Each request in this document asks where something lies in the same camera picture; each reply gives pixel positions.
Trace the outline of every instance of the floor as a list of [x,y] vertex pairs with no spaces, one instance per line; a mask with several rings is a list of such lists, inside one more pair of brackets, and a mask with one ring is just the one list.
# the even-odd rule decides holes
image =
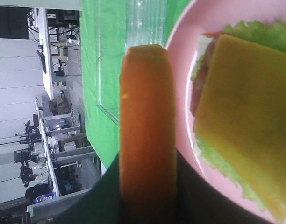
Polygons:
[[[68,75],[82,74],[81,66],[81,48],[79,45],[69,44],[67,72]],[[66,82],[67,89],[63,90],[65,98],[68,102],[72,102],[73,111],[75,114],[80,113],[81,132],[85,132],[85,109],[84,109],[84,96],[83,96],[83,80],[82,76],[75,82]],[[95,161],[85,159],[81,161],[81,167],[75,166],[75,174],[77,183],[81,184],[81,189],[91,188],[101,178],[100,160],[95,158]]]

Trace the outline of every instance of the cable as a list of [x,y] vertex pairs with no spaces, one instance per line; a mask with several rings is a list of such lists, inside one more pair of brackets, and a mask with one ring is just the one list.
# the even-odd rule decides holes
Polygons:
[[39,175],[41,175],[42,176],[42,174],[45,174],[45,173],[47,173],[48,171],[45,171],[44,173],[39,173],[37,176],[39,176]]
[[12,178],[12,179],[9,179],[9,180],[0,181],[0,183],[5,182],[5,181],[10,181],[10,180],[18,179],[18,178],[20,178],[20,176],[19,176],[19,177]]
[[[34,30],[34,29],[33,29],[32,27],[30,27],[30,26],[28,26],[28,28],[31,29],[31,30],[33,30],[33,31],[36,32],[36,33],[39,33],[38,30]],[[61,34],[65,34],[65,33],[67,33],[67,32],[69,32],[69,31],[65,31],[65,32],[59,33],[59,34],[57,34],[57,33],[56,33],[56,34],[50,34],[50,33],[49,33],[49,35],[61,35]]]
[[74,30],[74,29],[70,29],[70,31],[71,31],[71,33],[72,32],[74,32],[75,34],[74,34],[74,37],[76,38],[77,36],[80,36],[80,34],[79,34],[79,30],[78,31],[76,31],[76,30]]
[[58,63],[56,63],[56,64],[60,64],[60,66],[61,66],[62,63],[64,63],[64,66],[63,66],[63,69],[62,69],[61,71],[64,71],[64,68],[65,68],[65,66],[67,65],[66,62],[58,62]]
[[35,35],[32,33],[32,31],[31,31],[31,30],[29,30],[29,31],[30,31],[30,33],[32,34],[32,36],[34,37],[34,39],[32,39],[32,38],[30,38],[30,37],[29,37],[29,39],[32,40],[32,41],[34,41],[34,42],[39,42],[39,40],[36,39],[36,37],[35,37]]
[[78,30],[75,30],[75,28],[68,28],[70,31],[73,31],[73,32],[75,32],[75,33],[79,33],[79,28],[78,28]]
[[48,29],[48,30],[54,30],[54,29],[58,29],[58,27],[52,27],[52,28],[50,28],[50,29]]
[[79,26],[78,26],[78,25],[75,25],[75,26],[73,27],[73,29],[75,29],[75,28],[79,29]]
[[[55,47],[58,47],[58,48],[64,48],[64,47],[60,47],[60,46],[57,46],[57,45],[54,45],[54,44],[51,44],[52,46],[55,46]],[[81,50],[80,49],[73,49],[73,48],[64,48],[64,49],[68,49],[68,50]]]
[[31,29],[31,30],[33,30],[33,31],[36,32],[36,33],[39,33],[39,31],[34,30],[32,27],[29,27],[29,26],[28,26],[28,28]]

